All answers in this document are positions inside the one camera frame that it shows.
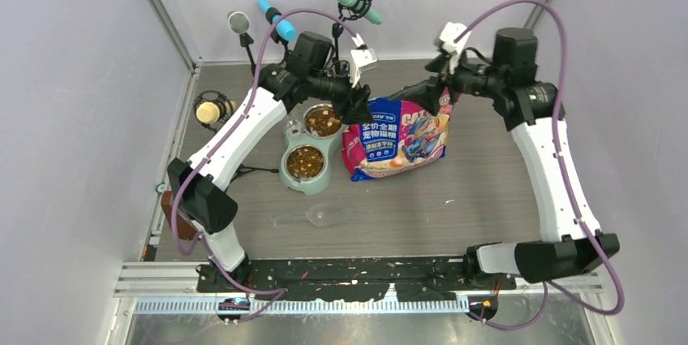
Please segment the colourful cat food bag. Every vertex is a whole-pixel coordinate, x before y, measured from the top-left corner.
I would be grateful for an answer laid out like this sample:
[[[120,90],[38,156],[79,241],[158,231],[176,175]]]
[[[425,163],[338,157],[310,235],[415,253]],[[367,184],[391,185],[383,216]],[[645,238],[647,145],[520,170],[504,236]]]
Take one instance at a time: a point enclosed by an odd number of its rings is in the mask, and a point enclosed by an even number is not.
[[[454,103],[448,91],[433,115],[412,101],[371,100],[372,123],[342,133],[342,159],[350,180],[381,179],[417,169],[445,156]]]

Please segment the clear plastic scoop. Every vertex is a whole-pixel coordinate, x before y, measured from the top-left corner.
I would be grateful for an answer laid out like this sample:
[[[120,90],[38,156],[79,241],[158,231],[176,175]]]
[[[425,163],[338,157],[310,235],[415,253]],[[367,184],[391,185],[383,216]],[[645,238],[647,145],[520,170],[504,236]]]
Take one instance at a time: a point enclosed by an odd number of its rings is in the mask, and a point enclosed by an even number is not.
[[[275,225],[288,222],[308,221],[315,227],[334,226],[348,221],[351,211],[345,205],[332,203],[316,204],[302,213],[282,213],[269,216],[269,220]]]

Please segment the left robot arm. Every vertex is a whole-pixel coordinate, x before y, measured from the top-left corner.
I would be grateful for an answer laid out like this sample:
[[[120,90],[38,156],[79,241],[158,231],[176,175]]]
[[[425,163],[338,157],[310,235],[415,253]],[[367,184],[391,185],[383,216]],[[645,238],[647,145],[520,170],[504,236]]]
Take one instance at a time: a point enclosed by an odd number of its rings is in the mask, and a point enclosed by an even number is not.
[[[242,290],[249,271],[243,265],[247,255],[233,224],[238,205],[226,189],[261,138],[309,98],[330,103],[343,123],[371,122],[371,91],[359,80],[361,71],[376,65],[377,56],[361,36],[354,36],[353,41],[355,48],[345,70],[332,73],[326,66],[331,40],[314,32],[299,34],[283,64],[258,69],[239,111],[214,137],[188,160],[175,158],[167,166],[173,206],[200,231],[220,266],[217,280],[227,290]]]

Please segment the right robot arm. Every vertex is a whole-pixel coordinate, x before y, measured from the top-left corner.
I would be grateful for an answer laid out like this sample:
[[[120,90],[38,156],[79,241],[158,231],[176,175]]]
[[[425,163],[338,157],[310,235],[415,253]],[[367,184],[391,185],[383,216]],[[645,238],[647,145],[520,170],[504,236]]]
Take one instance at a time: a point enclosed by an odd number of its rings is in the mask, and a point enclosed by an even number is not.
[[[393,96],[412,101],[428,113],[440,111],[439,98],[486,97],[503,118],[506,131],[522,154],[535,194],[540,239],[520,243],[487,243],[469,247],[463,256],[463,277],[474,288],[486,287],[496,274],[519,275],[534,282],[588,274],[605,257],[618,253],[614,233],[604,233],[582,198],[573,205],[569,194],[581,184],[564,157],[564,110],[555,111],[557,86],[536,79],[538,40],[526,28],[497,31],[492,58],[467,61],[465,25],[448,22],[434,44],[436,56],[425,67],[432,77]]]

